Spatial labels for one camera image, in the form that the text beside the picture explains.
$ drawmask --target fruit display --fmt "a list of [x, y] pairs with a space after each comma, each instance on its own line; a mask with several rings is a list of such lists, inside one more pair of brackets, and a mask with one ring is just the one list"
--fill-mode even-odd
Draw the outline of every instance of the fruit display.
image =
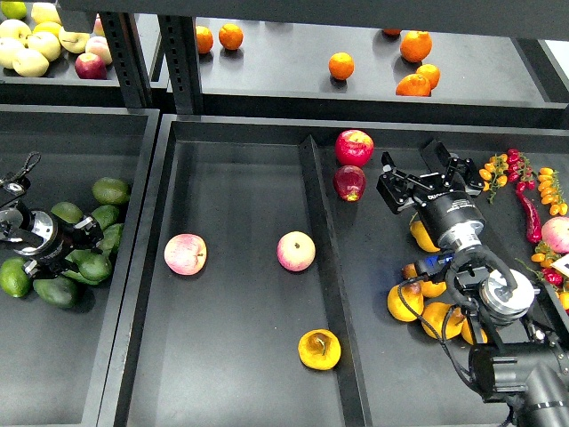
[[[95, 198], [112, 198], [121, 202], [129, 198], [130, 187], [124, 181], [104, 177], [95, 184], [92, 188]], [[112, 194], [112, 197], [101, 197], [108, 194]], [[31, 279], [23, 270], [26, 260], [13, 256], [0, 266], [0, 286], [4, 292], [12, 297], [24, 298], [33, 289], [40, 299], [56, 307], [69, 309], [77, 305], [85, 286], [99, 286], [112, 275], [124, 228], [121, 219], [126, 204], [120, 205], [99, 205], [92, 210], [91, 216], [100, 225], [103, 239], [98, 242], [96, 250], [74, 249], [68, 254], [66, 260], [73, 262], [78, 271], [66, 270], [55, 278]], [[69, 201], [55, 204], [51, 213], [69, 224], [76, 224], [84, 218], [84, 211]]]
[[[77, 33], [61, 26], [54, 4], [33, 3], [31, 11], [22, 2], [1, 4], [9, 18], [0, 24], [0, 66], [4, 70], [22, 77], [43, 77], [49, 76], [51, 63], [70, 61], [79, 78], [107, 78], [112, 59], [100, 19], [93, 23], [91, 34]], [[90, 55], [77, 56], [85, 52]]]
[[332, 369], [340, 361], [340, 341], [327, 329], [305, 333], [299, 341], [298, 350], [302, 363], [319, 371]]

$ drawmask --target black tray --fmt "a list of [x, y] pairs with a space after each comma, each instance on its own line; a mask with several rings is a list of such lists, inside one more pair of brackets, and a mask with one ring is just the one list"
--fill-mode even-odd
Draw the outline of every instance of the black tray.
[[[388, 149], [402, 169], [427, 172], [418, 148], [437, 137], [479, 164], [514, 146], [535, 167], [566, 176], [569, 133], [368, 124], [376, 144], [368, 189], [349, 205], [330, 185], [332, 145], [358, 125], [164, 116], [100, 425], [482, 426], [506, 418], [505, 405], [483, 404], [460, 382], [418, 324], [387, 312], [400, 269], [425, 253], [409, 235], [410, 213], [393, 215], [374, 189], [378, 164]], [[486, 243], [527, 260], [532, 248], [515, 203], [511, 189], [492, 206], [482, 197], [483, 240], [498, 236]], [[312, 233], [318, 252], [299, 275], [275, 255], [280, 236], [294, 229]], [[195, 277], [164, 263], [165, 243], [181, 232], [208, 244]], [[560, 313], [558, 302], [550, 305]], [[317, 327], [341, 339], [332, 372], [298, 360], [298, 340]], [[518, 325], [502, 336], [525, 338]], [[465, 363], [467, 345], [457, 339], [451, 348]]]
[[[24, 203], [49, 210], [67, 200], [85, 212], [98, 203], [92, 184], [114, 176], [132, 184], [121, 249], [112, 279], [87, 288], [62, 310], [32, 292], [0, 292], [0, 425], [97, 423], [118, 312], [138, 229], [158, 113], [154, 110], [0, 106], [0, 171], [42, 158], [28, 175]], [[0, 262], [14, 256], [4, 250]]]

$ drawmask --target lime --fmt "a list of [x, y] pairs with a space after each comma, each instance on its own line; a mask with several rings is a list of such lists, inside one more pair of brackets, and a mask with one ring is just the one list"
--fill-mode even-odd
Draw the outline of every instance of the lime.
[[92, 217], [97, 220], [102, 230], [114, 224], [119, 214], [118, 207], [114, 205], [101, 205], [91, 212]]
[[22, 269], [25, 262], [23, 258], [14, 256], [4, 261], [0, 267], [0, 286], [10, 296], [21, 298], [32, 287], [31, 279]]
[[63, 221], [77, 224], [83, 218], [83, 212], [70, 202], [59, 202], [52, 208], [52, 214], [59, 216]]
[[34, 289], [45, 302], [69, 309], [79, 301], [79, 288], [70, 278], [39, 278], [34, 280]]
[[121, 237], [123, 236], [123, 229], [124, 224], [113, 224], [104, 230], [104, 238], [99, 243], [99, 249], [117, 254], [118, 247], [121, 244]]
[[2, 13], [9, 20], [23, 20], [28, 14], [24, 2], [0, 2]]
[[81, 276], [93, 282], [101, 282], [113, 272], [113, 264], [103, 254], [89, 254], [78, 263]]
[[124, 205], [131, 198], [131, 191], [126, 182], [108, 177], [93, 184], [92, 194], [102, 205]]

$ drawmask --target black surface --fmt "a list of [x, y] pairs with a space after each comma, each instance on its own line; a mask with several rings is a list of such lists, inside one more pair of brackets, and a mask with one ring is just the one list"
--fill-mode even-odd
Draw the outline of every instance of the black surface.
[[371, 28], [426, 28], [450, 33], [487, 34], [526, 38], [567, 40], [569, 26], [565, 0], [537, 5], [531, 0], [485, 2], [476, 0], [450, 6], [444, 0], [392, 2], [364, 0], [300, 0], [294, 7], [286, 2], [245, 0], [176, 1], [157, 4], [151, 0], [61, 0], [71, 10], [107, 10], [164, 15], [232, 17], [243, 20], [305, 22]]
[[[0, 106], [2, 175], [32, 150], [41, 161], [28, 176], [29, 207], [49, 210], [67, 200], [89, 212], [91, 186], [102, 176], [132, 184], [116, 270], [86, 288], [73, 309], [0, 293], [0, 425], [96, 424], [126, 271], [138, 227], [157, 112], [123, 109]], [[14, 256], [3, 251], [0, 259]]]
[[[142, 218], [148, 225], [156, 208], [153, 226], [160, 233], [146, 231], [144, 241], [135, 249], [133, 262], [143, 262], [145, 269], [140, 282], [130, 281], [127, 286], [126, 293], [133, 298], [125, 300], [119, 323], [120, 332], [133, 318], [144, 318], [148, 297], [130, 424], [144, 420], [148, 425], [179, 425], [191, 420], [195, 425], [251, 425], [265, 423], [270, 415], [271, 425], [314, 425], [313, 415], [304, 412], [309, 401], [311, 411], [333, 408], [334, 415], [327, 412], [331, 419], [322, 424], [342, 425], [332, 419], [340, 414], [340, 402], [336, 382], [327, 376], [330, 373], [313, 375], [301, 369], [296, 358], [298, 335], [312, 327], [301, 324], [325, 322], [322, 298], [327, 296], [317, 290], [316, 266], [292, 276], [280, 270], [274, 256], [274, 246], [285, 229], [307, 225], [306, 216], [298, 215], [306, 212], [306, 206], [293, 152], [308, 134], [322, 146], [326, 195], [373, 425], [501, 423], [508, 412], [505, 406], [482, 404], [478, 395], [460, 382], [437, 343], [419, 325], [396, 322], [386, 310], [387, 291], [400, 279], [401, 267], [424, 253], [409, 235], [410, 213], [394, 216], [374, 190], [376, 162], [381, 151], [389, 149], [402, 169], [426, 172], [417, 148], [433, 136], [451, 152], [472, 156], [479, 164], [494, 152], [515, 146], [527, 152], [535, 168], [551, 165], [562, 171], [565, 186], [569, 134], [368, 125], [365, 130], [376, 143], [373, 160], [365, 166], [369, 188], [360, 202], [347, 205], [335, 196], [329, 182], [336, 167], [332, 145], [341, 130], [361, 124], [233, 120], [166, 117], [163, 122], [162, 143], [158, 145], [162, 148], [156, 154], [148, 194], [168, 190], [156, 205], [145, 206]], [[174, 148], [170, 153], [166, 141]], [[528, 260], [532, 247], [525, 242], [525, 219], [511, 189], [503, 189], [495, 205], [488, 205], [485, 197], [478, 205], [489, 222], [487, 227], [501, 240], [486, 243], [496, 252]], [[201, 234], [210, 242], [209, 259], [203, 273], [195, 278], [175, 276], [163, 262], [165, 242], [182, 231]], [[299, 280], [304, 282], [302, 286], [298, 286]], [[283, 286], [293, 291], [284, 292]], [[274, 334], [278, 334], [277, 343], [273, 343]], [[502, 335], [513, 340], [522, 334], [519, 327], [511, 326]], [[131, 338], [131, 345], [136, 345], [136, 335]], [[227, 343], [234, 344], [230, 354], [223, 352]], [[465, 363], [466, 344], [457, 339], [451, 347]], [[124, 363], [124, 354], [125, 348], [117, 342], [110, 372]], [[275, 358], [281, 358], [280, 363], [275, 363]], [[120, 375], [128, 383], [132, 371]], [[319, 385], [324, 386], [318, 388], [318, 394], [313, 381], [322, 381]], [[108, 383], [115, 382], [116, 375], [111, 375]], [[279, 395], [279, 407], [272, 407], [275, 396], [291, 382], [295, 383], [294, 391]]]

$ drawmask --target yellow fruit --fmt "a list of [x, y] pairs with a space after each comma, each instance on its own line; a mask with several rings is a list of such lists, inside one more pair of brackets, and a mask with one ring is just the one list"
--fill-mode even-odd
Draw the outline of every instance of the yellow fruit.
[[[449, 311], [451, 307], [451, 304], [446, 304], [444, 302], [432, 302], [427, 305], [423, 311], [422, 316], [435, 328], [441, 337], [443, 336], [443, 322], [445, 321], [446, 312]], [[453, 310], [453, 314], [451, 314], [451, 317], [448, 319], [448, 323], [446, 325], [446, 338], [451, 339], [460, 334], [463, 322], [464, 315], [461, 313], [461, 309], [457, 307]], [[432, 331], [422, 322], [421, 325], [428, 336], [436, 338]]]
[[429, 234], [425, 230], [425, 226], [421, 221], [413, 221], [409, 228], [412, 236], [417, 241], [417, 245], [426, 252], [438, 252], [440, 249], [433, 245], [433, 241], [430, 239]]
[[57, 22], [42, 22], [41, 24], [37, 24], [36, 27], [33, 29], [32, 33], [39, 33], [39, 32], [48, 32], [52, 33], [54, 36], [60, 37], [60, 29], [61, 25]]
[[336, 335], [327, 329], [305, 333], [299, 341], [299, 356], [307, 367], [325, 371], [340, 360], [341, 346]]
[[[470, 331], [469, 322], [464, 321], [462, 322], [462, 329], [461, 329], [461, 336], [464, 341], [466, 341], [470, 345], [474, 345], [474, 339], [472, 338], [472, 331]], [[482, 330], [482, 341], [484, 343], [488, 342], [488, 336], [484, 329]]]
[[431, 281], [421, 281], [419, 284], [421, 285], [423, 296], [427, 298], [437, 298], [446, 290], [446, 282], [433, 283]]
[[[391, 316], [402, 322], [413, 322], [417, 317], [407, 309], [397, 292], [398, 286], [395, 285], [391, 288], [388, 294], [388, 310]], [[401, 293], [409, 306], [417, 313], [421, 314], [424, 308], [423, 294], [421, 293], [421, 286], [417, 283], [403, 286]]]

